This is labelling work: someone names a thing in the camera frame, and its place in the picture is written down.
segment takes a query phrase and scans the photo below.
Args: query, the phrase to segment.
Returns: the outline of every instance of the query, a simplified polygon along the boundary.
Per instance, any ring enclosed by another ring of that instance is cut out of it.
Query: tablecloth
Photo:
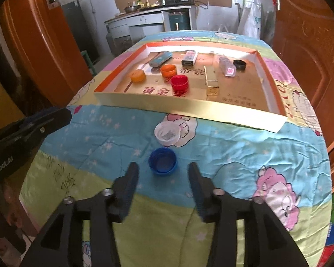
[[[86,84],[68,106],[71,123],[46,138],[26,176],[20,200],[30,217],[42,226],[65,196],[94,196],[135,161],[140,179],[131,211],[124,223],[114,224],[122,266],[205,266],[214,226],[202,223],[194,208],[187,166],[197,162],[204,176],[232,196],[263,197],[309,265],[316,266],[332,208],[330,163],[317,117],[289,69],[265,42],[229,35],[176,31],[147,36]],[[173,113],[99,105],[95,87],[135,49],[146,42],[173,40],[258,50],[287,109],[282,129],[271,133]],[[147,161],[160,147],[153,130],[164,120],[182,127],[181,139],[171,147],[179,167],[171,176],[157,177]],[[243,266],[242,222],[238,226],[237,265]],[[84,228],[82,242],[85,266],[91,265],[88,229]]]

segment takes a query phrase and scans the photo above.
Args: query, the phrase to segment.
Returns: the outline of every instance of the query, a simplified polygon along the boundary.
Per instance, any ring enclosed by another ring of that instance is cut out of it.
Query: pink cartoon sheep
[[[273,210],[288,231],[298,222],[298,204],[301,196],[296,195],[292,185],[287,183],[284,176],[277,174],[273,168],[263,166],[259,170],[257,190],[253,197],[261,197]]]

